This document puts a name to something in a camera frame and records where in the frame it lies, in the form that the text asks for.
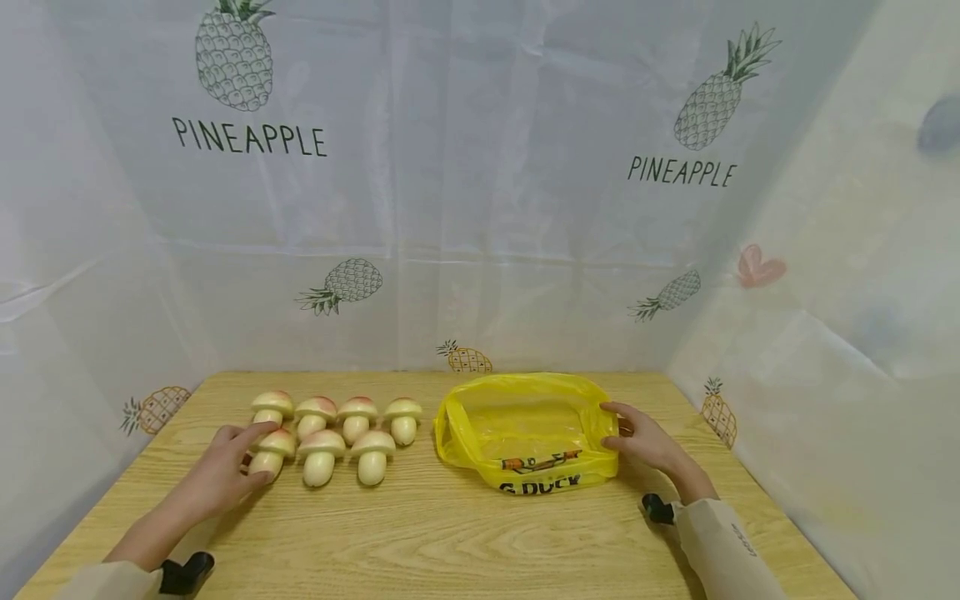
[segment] plastic bag handle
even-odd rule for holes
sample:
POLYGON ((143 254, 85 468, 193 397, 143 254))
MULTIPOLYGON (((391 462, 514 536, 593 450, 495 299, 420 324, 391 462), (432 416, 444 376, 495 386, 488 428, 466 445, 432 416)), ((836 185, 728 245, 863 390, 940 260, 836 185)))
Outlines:
POLYGON ((446 433, 446 400, 440 403, 440 410, 437 411, 437 417, 433 419, 434 446, 437 447, 437 455, 441 460, 449 462, 449 457, 444 450, 444 434, 446 433))
MULTIPOLYGON (((445 399, 440 404, 440 410, 437 411, 436 420, 433 421, 433 433, 437 439, 435 443, 437 454, 442 460, 456 464, 458 461, 450 460, 444 450, 444 434, 449 426, 448 422, 451 420, 450 413, 454 413, 453 417, 457 418, 460 423, 469 423, 467 411, 464 410, 464 407, 459 402, 445 399)), ((485 462, 480 452, 480 443, 477 442, 476 435, 471 428, 464 426, 457 427, 456 431, 450 434, 450 437, 453 438, 453 442, 456 445, 460 446, 460 448, 466 452, 467 457, 472 462, 485 462)))

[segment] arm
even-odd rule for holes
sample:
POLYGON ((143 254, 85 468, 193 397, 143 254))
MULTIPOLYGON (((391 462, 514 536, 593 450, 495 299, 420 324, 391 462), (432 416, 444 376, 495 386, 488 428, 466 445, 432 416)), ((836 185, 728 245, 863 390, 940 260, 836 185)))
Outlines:
POLYGON ((229 511, 271 480, 268 472, 241 471, 249 448, 277 429, 256 423, 224 426, 190 472, 149 513, 131 526, 102 564, 82 569, 58 594, 63 600, 154 598, 160 565, 194 526, 229 511))
POLYGON ((777 578, 758 556, 736 513, 720 501, 707 472, 649 416, 619 402, 602 404, 621 416, 620 437, 603 445, 628 461, 665 474, 680 495, 674 518, 681 548, 709 600, 786 600, 777 578))

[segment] pink heart print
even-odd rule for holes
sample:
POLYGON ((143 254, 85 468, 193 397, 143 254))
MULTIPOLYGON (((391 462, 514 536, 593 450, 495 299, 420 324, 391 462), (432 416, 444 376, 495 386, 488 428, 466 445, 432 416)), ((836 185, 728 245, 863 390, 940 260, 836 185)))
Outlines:
POLYGON ((778 258, 763 262, 760 246, 751 244, 740 253, 740 285, 745 288, 763 287, 783 277, 786 263, 778 258))

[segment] backdrop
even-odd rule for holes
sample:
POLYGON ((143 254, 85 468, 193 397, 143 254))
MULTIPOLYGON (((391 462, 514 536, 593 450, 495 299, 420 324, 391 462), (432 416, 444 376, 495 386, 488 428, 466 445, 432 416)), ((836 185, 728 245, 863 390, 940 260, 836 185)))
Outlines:
POLYGON ((13 2, 0 596, 204 377, 456 368, 666 371, 953 597, 955 3, 13 2))

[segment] wood grain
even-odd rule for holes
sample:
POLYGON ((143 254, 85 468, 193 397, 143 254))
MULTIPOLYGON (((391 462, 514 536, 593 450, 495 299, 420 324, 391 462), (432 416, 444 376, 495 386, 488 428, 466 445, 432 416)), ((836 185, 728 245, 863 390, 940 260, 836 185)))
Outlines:
MULTIPOLYGON (((704 466, 790 598, 853 598, 668 379, 655 373, 587 377, 611 399, 649 413, 704 466)), ((623 466, 603 486, 521 497, 442 464, 429 418, 446 392, 468 379, 458 373, 214 375, 17 598, 49 598, 81 565, 100 561, 186 473, 217 427, 248 421, 253 397, 272 389, 338 403, 369 396, 381 410, 397 396, 411 396, 425 417, 417 441, 397 452, 378 488, 361 487, 355 465, 343 462, 326 487, 308 490, 300 465, 288 464, 262 497, 207 524, 196 543, 212 532, 208 547, 217 567, 199 598, 704 598, 675 532, 649 524, 637 509, 646 492, 676 499, 659 473, 623 466)))

